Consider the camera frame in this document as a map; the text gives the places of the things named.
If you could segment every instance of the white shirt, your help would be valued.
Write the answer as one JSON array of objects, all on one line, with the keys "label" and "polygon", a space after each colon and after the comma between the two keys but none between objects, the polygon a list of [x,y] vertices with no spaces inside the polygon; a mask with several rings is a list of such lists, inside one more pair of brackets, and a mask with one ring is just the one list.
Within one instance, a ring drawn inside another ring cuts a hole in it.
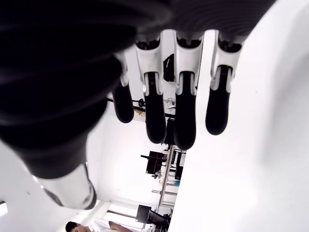
[{"label": "white shirt", "polygon": [[115,232],[115,230],[112,230],[110,228],[110,225],[107,220],[103,220],[99,218],[92,219],[91,226],[89,226],[89,228],[92,232]]}]

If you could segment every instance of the person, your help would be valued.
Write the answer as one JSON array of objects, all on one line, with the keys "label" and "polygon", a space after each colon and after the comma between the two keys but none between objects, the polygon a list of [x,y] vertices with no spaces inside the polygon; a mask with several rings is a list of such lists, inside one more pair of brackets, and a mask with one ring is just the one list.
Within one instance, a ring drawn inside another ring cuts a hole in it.
[{"label": "person", "polygon": [[110,230],[117,230],[119,232],[134,232],[112,221],[109,221],[107,225],[107,223],[104,223],[104,221],[100,219],[94,219],[91,223],[91,227],[69,221],[66,225],[66,232],[109,232]]}]

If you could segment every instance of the black rubber fingertip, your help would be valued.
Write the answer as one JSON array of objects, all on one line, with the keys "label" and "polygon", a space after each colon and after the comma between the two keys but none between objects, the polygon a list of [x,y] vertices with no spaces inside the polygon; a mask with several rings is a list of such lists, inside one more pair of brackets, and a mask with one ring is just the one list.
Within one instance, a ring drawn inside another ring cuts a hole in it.
[{"label": "black rubber fingertip", "polygon": [[176,115],[174,139],[182,150],[190,149],[196,138],[195,103],[196,96],[191,94],[191,73],[183,72],[183,92],[176,95]]},{"label": "black rubber fingertip", "polygon": [[225,86],[216,91],[210,89],[206,128],[212,135],[221,134],[227,126],[229,97],[230,93],[226,92]]},{"label": "black rubber fingertip", "polygon": [[132,121],[134,117],[134,108],[129,84],[123,87],[121,83],[119,83],[119,86],[112,92],[112,98],[119,121],[123,123]]},{"label": "black rubber fingertip", "polygon": [[149,72],[149,95],[145,96],[147,135],[154,144],[162,143],[166,136],[166,121],[163,95],[158,95],[155,87],[155,73]]}]

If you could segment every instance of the window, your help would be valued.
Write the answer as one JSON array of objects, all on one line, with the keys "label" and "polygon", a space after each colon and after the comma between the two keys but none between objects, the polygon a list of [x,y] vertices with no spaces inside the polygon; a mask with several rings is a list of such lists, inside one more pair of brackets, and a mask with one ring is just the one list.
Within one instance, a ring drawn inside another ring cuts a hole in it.
[{"label": "window", "polygon": [[111,204],[103,219],[121,224],[128,229],[142,231],[144,224],[135,220],[136,214],[137,210],[135,209]]}]

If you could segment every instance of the light fixture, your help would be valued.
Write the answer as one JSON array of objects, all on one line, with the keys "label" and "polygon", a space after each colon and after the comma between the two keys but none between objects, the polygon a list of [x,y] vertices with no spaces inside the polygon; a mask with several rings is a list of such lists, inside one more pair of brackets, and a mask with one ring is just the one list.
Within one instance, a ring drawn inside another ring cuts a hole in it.
[{"label": "light fixture", "polygon": [[2,201],[0,202],[0,217],[2,215],[5,215],[8,212],[8,208],[6,206],[6,202]]}]

